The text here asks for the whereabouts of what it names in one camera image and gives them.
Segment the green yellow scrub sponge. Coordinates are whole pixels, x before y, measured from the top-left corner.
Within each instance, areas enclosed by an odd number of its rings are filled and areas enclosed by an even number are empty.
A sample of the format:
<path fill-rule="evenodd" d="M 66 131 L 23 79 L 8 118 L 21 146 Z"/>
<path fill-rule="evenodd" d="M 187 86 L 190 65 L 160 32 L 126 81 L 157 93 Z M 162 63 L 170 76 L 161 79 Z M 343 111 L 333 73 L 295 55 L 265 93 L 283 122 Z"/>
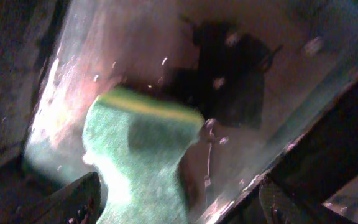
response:
<path fill-rule="evenodd" d="M 187 223 L 178 168 L 199 139 L 203 116 L 124 87 L 99 95 L 83 128 L 83 160 L 108 194 L 100 223 Z"/>

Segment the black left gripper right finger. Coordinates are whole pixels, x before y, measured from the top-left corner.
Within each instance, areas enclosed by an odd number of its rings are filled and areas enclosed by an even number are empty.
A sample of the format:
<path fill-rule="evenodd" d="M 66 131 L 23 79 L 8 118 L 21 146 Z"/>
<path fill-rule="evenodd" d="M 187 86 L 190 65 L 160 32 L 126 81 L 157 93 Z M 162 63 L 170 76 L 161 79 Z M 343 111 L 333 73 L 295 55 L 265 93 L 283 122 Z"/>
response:
<path fill-rule="evenodd" d="M 267 223 L 314 223 L 306 208 L 275 182 L 263 182 L 260 185 L 259 200 Z"/>

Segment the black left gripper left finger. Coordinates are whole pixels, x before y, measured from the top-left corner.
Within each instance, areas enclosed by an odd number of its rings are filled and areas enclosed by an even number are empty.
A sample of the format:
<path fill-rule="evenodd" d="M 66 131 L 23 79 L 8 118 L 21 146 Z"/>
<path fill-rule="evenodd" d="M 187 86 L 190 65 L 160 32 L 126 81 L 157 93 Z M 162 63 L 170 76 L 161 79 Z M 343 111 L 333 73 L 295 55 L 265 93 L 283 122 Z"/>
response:
<path fill-rule="evenodd" d="M 20 213 L 21 223 L 96 223 L 101 204 L 97 172 L 89 172 Z"/>

